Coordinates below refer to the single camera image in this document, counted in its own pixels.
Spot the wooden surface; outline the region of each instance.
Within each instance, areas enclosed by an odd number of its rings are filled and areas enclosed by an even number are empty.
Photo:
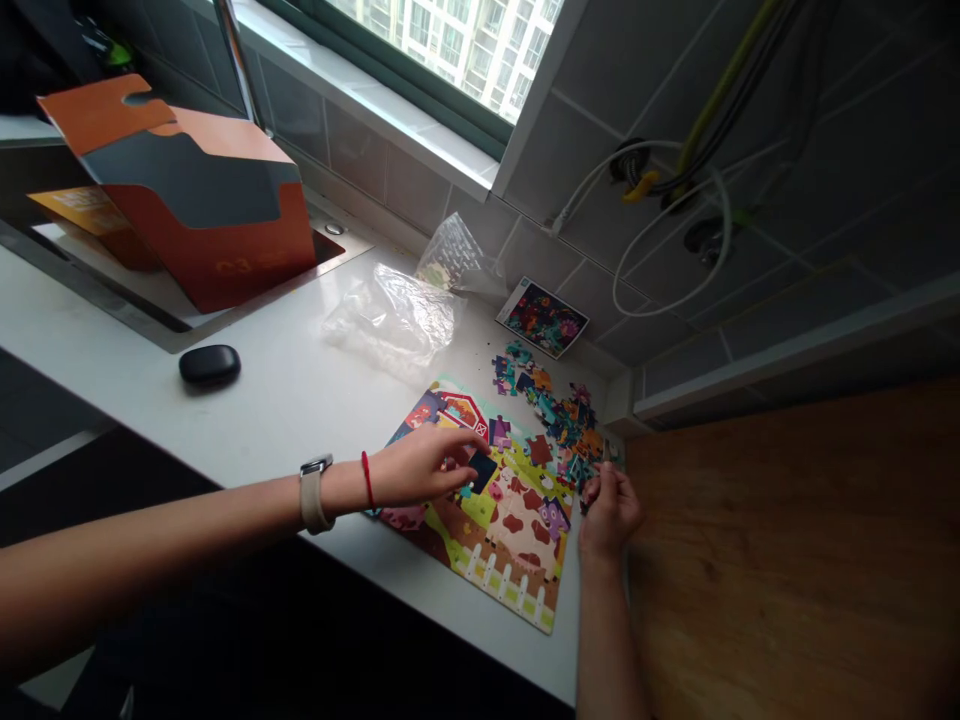
[[[960,379],[635,440],[659,720],[960,715]]]

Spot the stainless steel sink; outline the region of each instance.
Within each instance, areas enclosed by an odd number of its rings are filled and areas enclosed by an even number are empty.
[[[36,231],[44,228],[37,228],[31,235],[26,235],[0,220],[0,245],[157,346],[175,354],[320,275],[340,267],[372,247],[370,242],[349,230],[345,230],[341,235],[331,236],[325,227],[336,224],[337,221],[314,206],[309,206],[309,210],[310,225],[314,229],[314,246],[320,264],[243,305],[207,315],[199,314],[186,297],[182,296],[182,291],[181,298],[175,297],[176,292],[171,292],[169,287],[162,288],[165,292],[151,291],[156,290],[158,285],[175,287],[171,277],[155,274],[148,283],[151,287],[144,287],[143,284],[129,280],[127,276],[132,277],[134,274],[123,271],[115,263],[108,261],[110,266],[104,265],[102,256],[96,253],[84,254],[79,247],[58,243],[56,238],[51,240],[54,236],[49,231],[45,231],[49,237]]]

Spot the white watch strap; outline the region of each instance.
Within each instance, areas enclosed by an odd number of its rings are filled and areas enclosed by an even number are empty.
[[[319,535],[332,529],[337,521],[328,523],[320,507],[320,482],[323,471],[320,469],[300,476],[300,517],[311,535]]]

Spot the finger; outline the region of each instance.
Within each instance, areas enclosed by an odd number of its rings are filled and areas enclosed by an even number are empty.
[[[445,429],[442,440],[444,450],[448,455],[450,454],[449,451],[451,448],[463,447],[464,445],[473,445],[484,455],[490,454],[490,446],[487,444],[487,441],[477,435],[473,430],[467,430],[467,428]]]
[[[615,470],[614,475],[617,477],[617,492],[624,497],[636,500],[637,491],[634,489],[633,483],[630,481],[630,476],[626,473],[620,472],[619,470]]]
[[[462,488],[464,485],[472,483],[477,479],[477,471],[472,467],[458,467],[454,470],[434,473],[434,476],[437,478],[437,485],[440,486],[437,494],[442,495],[445,492],[456,490],[457,488]]]
[[[447,456],[453,458],[460,467],[470,463],[470,455],[467,453],[467,449],[463,445],[458,445],[455,448],[451,448],[447,452]]]
[[[587,485],[583,490],[583,502],[587,505],[592,505],[593,501],[597,499],[597,495],[600,494],[600,478],[594,475],[587,481]]]
[[[613,507],[617,504],[617,476],[613,469],[612,462],[605,462],[600,466],[600,496],[597,502],[606,507]]]

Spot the yellow hose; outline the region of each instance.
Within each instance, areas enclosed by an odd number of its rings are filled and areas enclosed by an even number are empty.
[[[713,94],[710,96],[710,99],[707,100],[707,104],[703,106],[703,110],[700,111],[700,116],[693,124],[693,129],[690,130],[686,142],[683,143],[683,150],[680,151],[680,162],[677,164],[678,175],[690,167],[690,163],[693,162],[693,156],[697,152],[697,147],[700,145],[700,139],[703,137],[703,133],[706,132],[710,123],[713,122],[713,118],[716,117],[720,106],[730,93],[733,83],[736,82],[740,76],[740,71],[743,70],[744,63],[746,63],[747,58],[750,57],[753,46],[757,44],[757,40],[763,35],[763,31],[767,29],[767,25],[770,24],[770,21],[773,19],[782,2],[783,0],[764,0],[763,5],[757,10],[757,14],[754,15],[750,27],[747,28],[747,32],[744,34],[743,39],[740,40],[737,49],[734,50],[730,62],[727,63],[727,67],[723,71],[723,75],[720,76],[720,81],[713,89]],[[684,188],[677,188],[671,197],[680,197],[684,192]]]
[[[650,188],[652,188],[658,182],[660,182],[660,173],[656,170],[651,170],[642,178],[640,178],[640,182],[637,183],[635,188],[625,192],[621,200],[623,200],[625,205],[638,203],[647,196],[647,193],[650,192]]]

